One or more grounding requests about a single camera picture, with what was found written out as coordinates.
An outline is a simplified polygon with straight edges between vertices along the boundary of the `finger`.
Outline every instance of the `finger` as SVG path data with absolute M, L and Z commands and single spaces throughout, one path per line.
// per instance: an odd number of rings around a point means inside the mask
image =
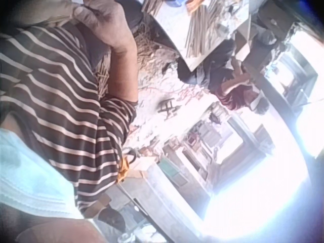
M 98 10 L 102 14 L 107 14 L 116 4 L 114 0 L 84 0 L 85 6 Z
M 75 19 L 83 23 L 91 30 L 95 30 L 99 25 L 99 21 L 95 14 L 85 7 L 76 8 L 73 12 L 73 15 Z

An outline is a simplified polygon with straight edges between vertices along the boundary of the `hand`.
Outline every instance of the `hand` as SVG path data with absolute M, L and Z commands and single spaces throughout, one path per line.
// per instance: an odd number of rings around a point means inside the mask
M 135 40 L 122 6 L 114 0 L 84 0 L 85 6 L 74 10 L 74 17 L 117 53 L 133 47 Z

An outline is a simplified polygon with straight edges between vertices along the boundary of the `person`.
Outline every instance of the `person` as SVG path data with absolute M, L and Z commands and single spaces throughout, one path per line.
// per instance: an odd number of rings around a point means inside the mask
M 106 242 L 76 208 L 72 184 L 30 149 L 17 130 L 14 119 L 6 119 L 0 128 L 0 231 L 4 242 Z
M 251 82 L 251 76 L 244 66 L 232 56 L 235 48 L 233 39 L 224 40 L 194 72 L 190 72 L 180 58 L 178 78 L 186 84 L 209 89 L 229 110 L 248 107 L 256 114 L 263 115 L 269 109 L 269 102 Z
M 8 28 L 0 39 L 1 129 L 73 185 L 81 213 L 117 182 L 138 101 L 137 47 L 122 6 L 84 4 L 73 9 L 80 25 Z M 99 100 L 93 70 L 108 46 L 109 92 Z

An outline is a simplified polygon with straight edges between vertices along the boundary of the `dark clothing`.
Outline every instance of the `dark clothing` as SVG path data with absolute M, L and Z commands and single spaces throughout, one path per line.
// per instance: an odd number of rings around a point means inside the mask
M 244 91 L 251 87 L 240 85 L 227 95 L 224 95 L 221 89 L 222 82 L 234 78 L 233 70 L 225 66 L 231 59 L 235 48 L 236 44 L 233 39 L 224 40 L 193 72 L 190 72 L 184 60 L 180 59 L 178 61 L 178 78 L 186 84 L 199 85 L 209 89 L 229 110 L 238 110 L 244 107 L 246 105 Z
M 235 48 L 236 44 L 233 39 L 224 40 L 193 72 L 189 70 L 185 61 L 180 58 L 177 69 L 178 78 L 186 84 L 200 86 L 201 82 L 199 80 L 205 80 L 203 87 L 208 89 L 220 85 L 224 77 L 231 78 L 232 70 L 225 68 L 225 65 L 230 60 Z

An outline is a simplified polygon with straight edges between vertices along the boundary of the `debris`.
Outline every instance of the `debris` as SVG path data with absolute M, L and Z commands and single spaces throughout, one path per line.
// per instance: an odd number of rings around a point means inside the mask
M 173 106 L 173 104 L 172 104 L 173 100 L 174 100 L 174 98 L 167 99 L 167 100 L 161 101 L 161 103 L 159 104 L 160 110 L 158 111 L 158 113 L 166 112 L 167 113 L 166 119 L 169 119 L 170 116 L 175 115 L 176 111 L 181 108 L 181 105 Z

